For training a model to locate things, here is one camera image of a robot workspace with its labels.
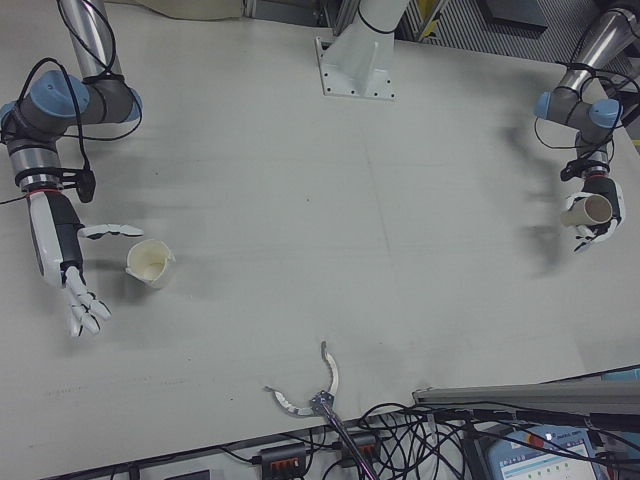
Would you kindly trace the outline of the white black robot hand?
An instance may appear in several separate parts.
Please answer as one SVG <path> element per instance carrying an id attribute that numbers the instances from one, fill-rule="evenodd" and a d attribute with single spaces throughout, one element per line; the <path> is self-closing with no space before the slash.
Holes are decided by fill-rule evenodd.
<path id="1" fill-rule="evenodd" d="M 606 175 L 592 175 L 583 189 L 568 196 L 561 212 L 561 223 L 573 227 L 579 244 L 575 252 L 609 239 L 625 219 L 622 189 Z"/>
<path id="2" fill-rule="evenodd" d="M 84 225 L 70 200 L 59 190 L 39 189 L 26 195 L 32 240 L 40 274 L 45 283 L 60 289 L 69 307 L 69 334 L 97 334 L 111 318 L 108 306 L 86 285 L 81 238 L 105 235 L 141 237 L 144 231 L 131 225 Z"/>

